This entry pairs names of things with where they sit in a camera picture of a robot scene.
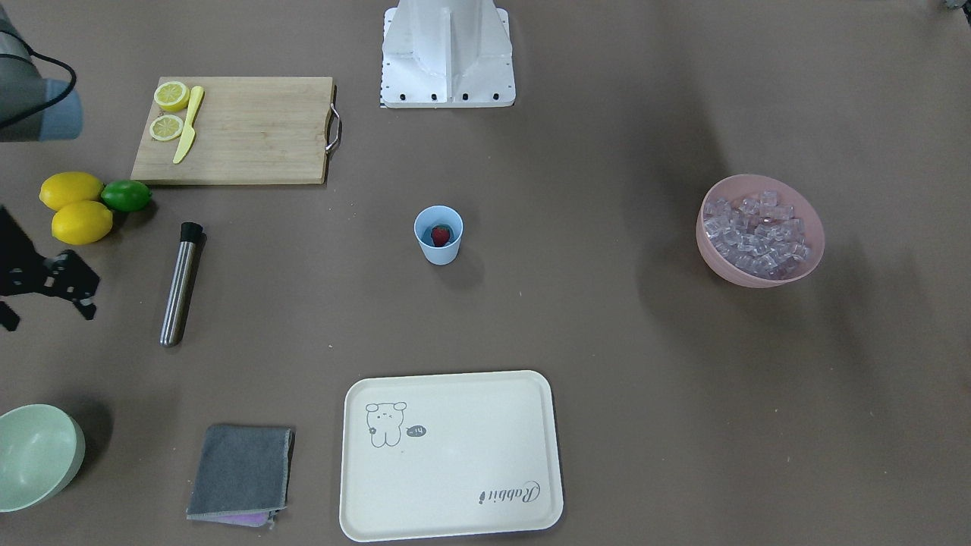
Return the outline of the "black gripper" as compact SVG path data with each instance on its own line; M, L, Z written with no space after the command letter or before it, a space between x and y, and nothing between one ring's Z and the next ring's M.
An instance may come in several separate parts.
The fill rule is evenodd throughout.
M84 319L95 318L93 302L100 277L75 252L62 251L52 258L38 252L24 229L6 207L1 207L1 294L3 297L41 293L69 301ZM0 302L0 324L17 331L20 316Z

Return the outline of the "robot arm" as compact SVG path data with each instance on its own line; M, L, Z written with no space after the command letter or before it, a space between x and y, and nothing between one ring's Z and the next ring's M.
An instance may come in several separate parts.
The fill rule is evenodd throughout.
M63 61L35 51L1 11L1 140L70 140L80 135L83 110L77 74ZM15 295L41 294L69 302L94 319L100 277L76 252L52 258L37 252L11 212L1 209L1 322L16 331L20 316L7 304Z

